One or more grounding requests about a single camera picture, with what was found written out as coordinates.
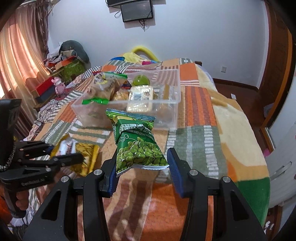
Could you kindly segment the person left hand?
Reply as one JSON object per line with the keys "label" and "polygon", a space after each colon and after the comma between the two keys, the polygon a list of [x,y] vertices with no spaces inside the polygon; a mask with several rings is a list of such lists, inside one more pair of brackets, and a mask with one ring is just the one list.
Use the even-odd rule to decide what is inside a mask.
{"label": "person left hand", "polygon": [[16,206],[20,210],[26,210],[29,206],[29,191],[20,191],[16,193]]}

